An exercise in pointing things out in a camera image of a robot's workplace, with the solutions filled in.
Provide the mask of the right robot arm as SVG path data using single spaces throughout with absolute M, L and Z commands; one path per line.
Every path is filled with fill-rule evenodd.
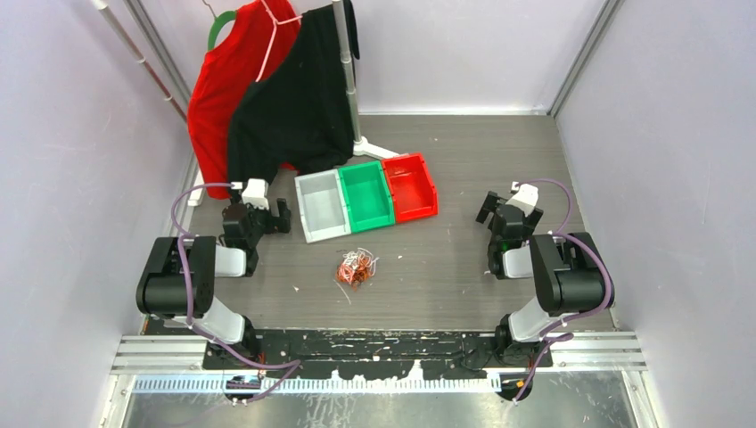
M 556 321 L 611 304 L 596 245 L 588 233 L 537 235 L 543 210 L 534 192 L 505 198 L 488 192 L 475 221 L 488 225 L 489 272 L 498 280 L 531 279 L 535 296 L 502 317 L 490 355 L 506 366 L 533 361 L 546 346 L 542 332 Z

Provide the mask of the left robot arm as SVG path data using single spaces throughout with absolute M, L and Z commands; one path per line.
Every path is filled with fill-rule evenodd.
M 254 365 L 260 345 L 251 321 L 215 296 L 215 280 L 250 277 L 259 264 L 257 246 L 264 235 L 288 234 L 292 213 L 284 198 L 278 213 L 249 203 L 232 203 L 222 211 L 220 237 L 155 240 L 136 287 L 140 312 L 197 327 L 227 359 L 240 368 Z

